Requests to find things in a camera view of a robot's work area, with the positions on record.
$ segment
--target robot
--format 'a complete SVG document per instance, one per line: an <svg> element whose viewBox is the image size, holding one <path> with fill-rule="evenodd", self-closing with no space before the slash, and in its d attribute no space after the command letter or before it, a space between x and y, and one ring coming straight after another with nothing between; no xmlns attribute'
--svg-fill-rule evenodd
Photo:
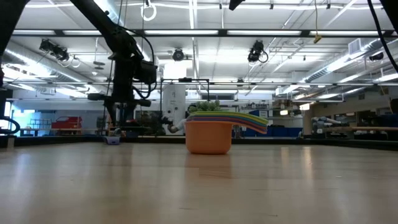
<svg viewBox="0 0 398 224"><path fill-rule="evenodd" d="M11 35L18 23L18 20L30 0L2 0L0 2L0 58L2 57ZM103 100L106 109L111 117L112 124L127 130L125 127L129 114L133 113L137 105L150 106L150 101L146 100L151 92L151 84L156 84L156 69L152 51L152 62L144 59L139 50L136 40L128 31L135 33L134 30L121 27L115 24L106 12L94 2L94 0L70 0L76 8L98 29L104 37L106 44L113 54L109 59L114 61L113 92L111 96L93 93L88 95L89 100ZM3 85L4 73L0 69L0 87ZM134 87L133 82L141 82L148 85L149 91L144 96L140 90ZM141 97L141 100L134 99L133 90ZM116 111L119 109L119 121L116 121ZM13 134L16 130L0 130L3 134Z"/></svg>

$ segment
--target ceiling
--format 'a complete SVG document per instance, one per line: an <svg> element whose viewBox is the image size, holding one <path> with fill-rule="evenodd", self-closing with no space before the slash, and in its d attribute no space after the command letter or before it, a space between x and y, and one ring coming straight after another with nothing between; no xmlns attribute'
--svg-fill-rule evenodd
<svg viewBox="0 0 398 224"><path fill-rule="evenodd" d="M142 1L122 1L121 19L124 26L130 29L191 29L189 1L194 0L173 0L156 1L152 4L164 4L157 6L157 15L151 21L143 21L140 6ZM228 0L222 0L227 6ZM325 5L326 0L318 0L319 6ZM350 0L331 0L332 6L344 7ZM373 0L375 6L380 6L379 1ZM70 4L70 1L61 0L31 0L25 8L17 29L95 29L93 25L80 13L75 6L47 7L57 4ZM219 0L197 0L198 7L217 6ZM270 1L247 0L241 6L269 7ZM315 10L278 9L282 6L313 6L312 0L274 0L275 8L270 9L247 9L239 6L235 11L224 9L198 9L193 17L195 29L310 29L316 26ZM114 6L119 10L121 1L114 1ZM351 7L366 7L366 0L357 0ZM145 15L151 16L152 9L146 9ZM393 29L390 20L382 9L376 9L382 29ZM339 30L376 30L373 18L369 9L353 10L348 9L341 13L333 7L331 9L318 9L317 26L319 29ZM81 65L78 68L69 69L86 76L91 80L105 80L111 70L110 49L103 38L98 39L96 61L105 63L104 70L97 71L93 75L95 65L96 39L94 37L50 37L52 42L66 47L68 52L76 55ZM162 65L171 61L170 51L176 48L183 49L185 54L193 54L193 40L191 37L149 37L154 47L154 52ZM230 82L237 78L244 78L247 82L298 82L308 71L315 67L322 66L331 58L347 51L348 43L355 38L323 38L317 44L313 38L276 38L272 37L196 37L198 46L198 77L209 78L213 81ZM12 41L44 56L39 50L41 37L13 37ZM149 46L136 38L137 42L143 45L144 52L150 55ZM265 46L269 46L269 61L262 66L252 67L248 64L247 56L249 49L256 40L262 40ZM275 70L282 62L287 60L283 66ZM188 65L187 75L194 76L192 62ZM361 70L363 61L355 63L356 66L345 67L335 71L346 77ZM337 82L337 79L330 78L329 82Z"/></svg>

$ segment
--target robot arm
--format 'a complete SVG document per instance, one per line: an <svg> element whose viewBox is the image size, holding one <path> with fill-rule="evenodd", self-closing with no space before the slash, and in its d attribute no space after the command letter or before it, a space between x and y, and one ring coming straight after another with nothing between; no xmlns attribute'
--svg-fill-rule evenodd
<svg viewBox="0 0 398 224"><path fill-rule="evenodd" d="M7 47L25 5L29 1L0 1L0 58ZM93 0L70 1L98 29L109 48L113 51L112 56L109 57L109 59L114 60L112 96L94 94L89 95L88 98L90 100L104 100L114 124L116 117L115 103L120 103L121 107L127 105L129 111L134 110L136 105L150 106L150 101L134 99L132 83L133 78L135 82L143 82L147 85L155 83L157 67L154 62L143 60L142 52L138 49L134 38L127 33L125 28L113 23ZM2 86L3 76L4 74L0 69L0 87Z"/></svg>

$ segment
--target black pole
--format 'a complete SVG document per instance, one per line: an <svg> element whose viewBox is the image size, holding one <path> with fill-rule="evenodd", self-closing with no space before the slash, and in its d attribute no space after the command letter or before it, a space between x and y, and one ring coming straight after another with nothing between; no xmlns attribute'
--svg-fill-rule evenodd
<svg viewBox="0 0 398 224"><path fill-rule="evenodd" d="M207 80L207 101L210 101L210 81Z"/></svg>
<svg viewBox="0 0 398 224"><path fill-rule="evenodd" d="M163 115L162 111L162 90L163 90L163 78L160 79L160 114Z"/></svg>

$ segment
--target plastic bowl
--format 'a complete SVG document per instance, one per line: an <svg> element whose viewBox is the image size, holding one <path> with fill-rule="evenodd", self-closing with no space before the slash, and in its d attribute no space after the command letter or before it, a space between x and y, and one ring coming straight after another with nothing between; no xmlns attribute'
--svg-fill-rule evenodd
<svg viewBox="0 0 398 224"><path fill-rule="evenodd" d="M232 124L217 121L185 123L185 144L194 154L226 154L231 149Z"/></svg>

